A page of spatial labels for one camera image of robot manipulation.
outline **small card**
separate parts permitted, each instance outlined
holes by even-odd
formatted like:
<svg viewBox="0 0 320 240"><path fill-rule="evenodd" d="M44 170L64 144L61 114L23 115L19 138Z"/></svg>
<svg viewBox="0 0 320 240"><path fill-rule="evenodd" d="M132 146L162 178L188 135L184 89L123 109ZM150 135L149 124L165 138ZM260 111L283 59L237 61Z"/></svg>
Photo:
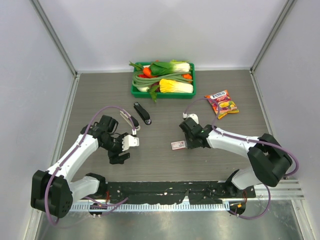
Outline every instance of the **small card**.
<svg viewBox="0 0 320 240"><path fill-rule="evenodd" d="M172 150L185 149L186 142L185 141L175 141L171 143Z"/></svg>

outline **carrot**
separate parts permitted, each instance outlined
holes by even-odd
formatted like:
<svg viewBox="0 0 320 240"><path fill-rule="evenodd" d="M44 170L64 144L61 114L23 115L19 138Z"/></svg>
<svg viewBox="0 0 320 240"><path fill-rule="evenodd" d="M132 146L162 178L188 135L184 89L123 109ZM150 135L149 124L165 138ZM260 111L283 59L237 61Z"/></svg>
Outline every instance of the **carrot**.
<svg viewBox="0 0 320 240"><path fill-rule="evenodd" d="M183 74L182 77L185 79L192 79L192 76L190 74Z"/></svg>
<svg viewBox="0 0 320 240"><path fill-rule="evenodd" d="M144 75L146 75L147 77L149 77L151 79L156 78L156 76L151 75L151 70L149 67L144 67L142 72L144 73Z"/></svg>

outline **green tray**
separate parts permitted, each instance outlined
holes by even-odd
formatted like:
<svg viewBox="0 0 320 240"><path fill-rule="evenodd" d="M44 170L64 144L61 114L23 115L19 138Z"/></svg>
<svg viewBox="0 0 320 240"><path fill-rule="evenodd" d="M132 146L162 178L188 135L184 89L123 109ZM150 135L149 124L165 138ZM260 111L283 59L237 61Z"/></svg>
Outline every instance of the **green tray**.
<svg viewBox="0 0 320 240"><path fill-rule="evenodd" d="M136 62L135 64L142 64L143 66L145 65L150 65L151 62ZM162 93L162 92L157 92L156 98L157 99L192 99L194 95L197 93L196 89L196 74L195 74L195 65L193 63L190 63L190 66L192 68L191 70L191 75L192 75L192 85L193 85L193 93L179 93L179 92L168 92L168 93ZM142 92L139 91L135 86L131 86L131 93L133 96L136 98L144 98L144 99L150 99L151 96L148 92Z"/></svg>

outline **green leaf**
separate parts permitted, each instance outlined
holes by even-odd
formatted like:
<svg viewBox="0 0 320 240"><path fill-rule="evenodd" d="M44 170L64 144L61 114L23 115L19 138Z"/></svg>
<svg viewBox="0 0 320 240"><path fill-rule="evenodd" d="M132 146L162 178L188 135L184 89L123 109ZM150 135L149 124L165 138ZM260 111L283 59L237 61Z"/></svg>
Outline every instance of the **green leaf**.
<svg viewBox="0 0 320 240"><path fill-rule="evenodd" d="M154 61L149 68L153 76L161 76L174 73L174 63L170 62Z"/></svg>
<svg viewBox="0 0 320 240"><path fill-rule="evenodd" d="M134 63L130 62L129 66L134 67L137 71L142 71L144 69L144 66L141 63L134 64Z"/></svg>
<svg viewBox="0 0 320 240"><path fill-rule="evenodd" d="M149 90L148 93L150 94L152 100L156 103L157 102L157 88L159 87L159 85L153 85Z"/></svg>

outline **red pepper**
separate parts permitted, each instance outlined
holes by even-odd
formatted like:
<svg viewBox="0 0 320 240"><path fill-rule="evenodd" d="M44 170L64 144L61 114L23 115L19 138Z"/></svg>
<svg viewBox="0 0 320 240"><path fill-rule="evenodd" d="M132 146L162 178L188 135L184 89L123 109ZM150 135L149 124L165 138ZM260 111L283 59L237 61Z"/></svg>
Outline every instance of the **red pepper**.
<svg viewBox="0 0 320 240"><path fill-rule="evenodd" d="M138 75L139 78L144 78L144 79L149 79L150 77L148 77L147 75L144 74L139 74Z"/></svg>

